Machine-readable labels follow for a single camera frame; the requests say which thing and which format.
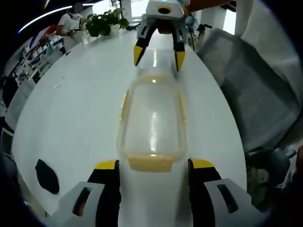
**robotic arm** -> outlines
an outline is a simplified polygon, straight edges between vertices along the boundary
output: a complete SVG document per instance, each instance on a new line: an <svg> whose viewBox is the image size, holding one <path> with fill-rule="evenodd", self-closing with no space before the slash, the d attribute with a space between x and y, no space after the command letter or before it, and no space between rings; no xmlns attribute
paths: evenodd
<svg viewBox="0 0 303 227"><path fill-rule="evenodd" d="M188 160L189 201L193 226L255 227L264 219L250 195L222 179L206 160ZM87 182L78 183L45 220L47 227L117 227L121 203L119 161L99 163Z"/></svg>
<svg viewBox="0 0 303 227"><path fill-rule="evenodd" d="M157 29L161 20L167 20L173 28L173 49L177 71L180 71L185 58L185 42L187 29L182 5L188 5L189 0L181 2L177 0L150 0L146 8L146 15L138 30L138 41L134 46L134 64L138 65L146 47L148 47L152 34Z"/></svg>

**clear plastic container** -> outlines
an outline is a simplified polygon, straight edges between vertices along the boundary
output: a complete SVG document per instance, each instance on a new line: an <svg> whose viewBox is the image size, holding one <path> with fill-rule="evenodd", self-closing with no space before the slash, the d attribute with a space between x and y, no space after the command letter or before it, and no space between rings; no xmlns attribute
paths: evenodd
<svg viewBox="0 0 303 227"><path fill-rule="evenodd" d="M88 32L88 30L85 29L82 33L82 36L81 36L82 43L83 44L88 44L89 43L89 38L90 38L89 32Z"/></svg>
<svg viewBox="0 0 303 227"><path fill-rule="evenodd" d="M160 71L133 81L122 104L117 149L133 170L169 172L187 149L182 94L172 74Z"/></svg>

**ceiling light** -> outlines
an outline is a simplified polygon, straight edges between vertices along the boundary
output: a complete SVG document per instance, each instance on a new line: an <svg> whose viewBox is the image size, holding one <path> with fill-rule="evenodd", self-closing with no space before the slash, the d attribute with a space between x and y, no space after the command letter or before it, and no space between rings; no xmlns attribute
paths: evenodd
<svg viewBox="0 0 303 227"><path fill-rule="evenodd" d="M94 3L85 3L85 4L83 4L83 6L93 6L93 5L94 5ZM41 15L41 16L38 16L37 18L33 19L32 21L30 21L30 22L28 22L26 25L24 25L24 26L18 31L18 34L19 34L23 29L25 29L26 27L30 26L32 23L34 23L34 22L40 20L41 18L46 17L46 16L48 16L48 15L50 15L50 14L52 14L52 13L55 13L55 12L58 12L58 11L61 11L61 10L65 10L65 9L69 9L69 8L71 8L71 6L66 6L66 7L63 7L63 8L55 9L55 10L50 11L50 12L47 12L47 13Z"/></svg>
<svg viewBox="0 0 303 227"><path fill-rule="evenodd" d="M44 4L44 9L47 7L48 3L50 0L46 0L45 4Z"/></svg>

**chair backrest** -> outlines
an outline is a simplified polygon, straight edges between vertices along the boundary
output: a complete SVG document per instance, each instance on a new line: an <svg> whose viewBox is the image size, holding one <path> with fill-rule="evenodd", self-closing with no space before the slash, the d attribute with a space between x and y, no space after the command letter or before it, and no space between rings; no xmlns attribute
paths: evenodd
<svg viewBox="0 0 303 227"><path fill-rule="evenodd" d="M0 150L8 155L11 155L11 145L13 143L14 134L2 128Z"/></svg>
<svg viewBox="0 0 303 227"><path fill-rule="evenodd" d="M225 95L244 150L274 146L301 109L289 84L252 46L219 29L212 32L197 55Z"/></svg>
<svg viewBox="0 0 303 227"><path fill-rule="evenodd" d="M21 111L35 85L36 84L32 79L25 79L18 88L13 99L11 100L7 112L5 114L5 121L12 130L16 129L17 121L21 114Z"/></svg>

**white table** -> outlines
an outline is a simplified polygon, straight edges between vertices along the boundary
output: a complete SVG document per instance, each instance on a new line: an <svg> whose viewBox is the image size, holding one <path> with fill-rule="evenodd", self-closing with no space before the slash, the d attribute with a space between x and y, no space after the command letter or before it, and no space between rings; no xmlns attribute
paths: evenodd
<svg viewBox="0 0 303 227"><path fill-rule="evenodd" d="M186 158L169 174L139 173L130 171L116 150L121 102L136 78L135 37L136 32L126 32L74 47L45 73L20 115L12 152L26 185L49 214L66 192L87 181L97 163L117 158L122 185L119 226L191 222L183 181ZM172 38L154 34L150 47L172 48ZM178 82L187 106L187 158L212 162L222 178L246 190L244 152L230 108L206 66L189 47L186 53ZM38 159L57 173L58 195L39 185Z"/></svg>

